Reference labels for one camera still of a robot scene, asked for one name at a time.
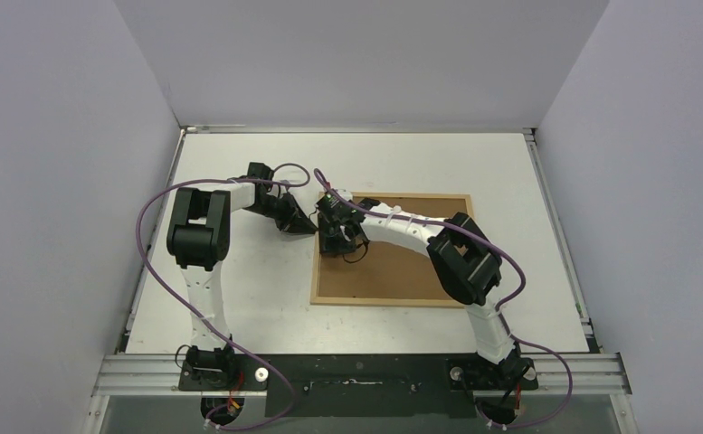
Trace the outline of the light wooden picture frame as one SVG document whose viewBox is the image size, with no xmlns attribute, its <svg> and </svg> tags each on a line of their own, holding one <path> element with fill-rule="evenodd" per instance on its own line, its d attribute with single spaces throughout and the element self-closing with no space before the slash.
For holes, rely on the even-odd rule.
<svg viewBox="0 0 703 434">
<path fill-rule="evenodd" d="M 431 217 L 471 216 L 466 193 L 351 193 L 354 201 L 373 198 L 406 212 Z M 312 305 L 360 307 L 462 308 L 442 289 L 430 259 L 389 243 L 373 242 L 368 250 L 344 257 L 325 257 L 315 238 L 309 301 Z"/>
</svg>

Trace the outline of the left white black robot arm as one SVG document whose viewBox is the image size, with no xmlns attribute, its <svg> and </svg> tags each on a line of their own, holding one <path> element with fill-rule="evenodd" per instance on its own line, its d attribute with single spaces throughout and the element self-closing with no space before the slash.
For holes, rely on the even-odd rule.
<svg viewBox="0 0 703 434">
<path fill-rule="evenodd" d="M 192 307 L 191 343 L 182 375 L 213 389 L 233 388 L 245 377 L 223 302 L 221 267 L 230 249 L 232 213 L 245 210 L 270 218 L 290 235 L 318 230 L 274 174 L 268 165 L 251 162 L 245 175 L 219 190 L 184 186 L 176 191 L 166 247 L 180 268 Z"/>
</svg>

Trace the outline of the brown cardboard backing board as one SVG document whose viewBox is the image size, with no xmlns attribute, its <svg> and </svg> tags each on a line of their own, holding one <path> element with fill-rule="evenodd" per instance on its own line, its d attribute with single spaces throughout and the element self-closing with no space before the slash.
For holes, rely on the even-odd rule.
<svg viewBox="0 0 703 434">
<path fill-rule="evenodd" d="M 428 256 L 386 242 L 372 242 L 345 258 L 323 257 L 315 237 L 310 303 L 364 307 L 447 307 L 460 303 L 440 284 Z"/>
</svg>

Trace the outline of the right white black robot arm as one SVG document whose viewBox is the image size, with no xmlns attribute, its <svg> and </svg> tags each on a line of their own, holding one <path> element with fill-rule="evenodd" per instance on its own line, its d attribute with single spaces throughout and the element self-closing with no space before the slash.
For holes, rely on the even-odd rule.
<svg viewBox="0 0 703 434">
<path fill-rule="evenodd" d="M 489 293 L 501 281 L 500 254 L 472 218 L 457 212 L 433 218 L 372 198 L 354 203 L 324 193 L 316 203 L 319 251 L 340 256 L 385 243 L 428 258 L 443 291 L 463 305 L 480 359 L 480 384 L 495 390 L 534 390 L 537 372 L 524 357 Z"/>
</svg>

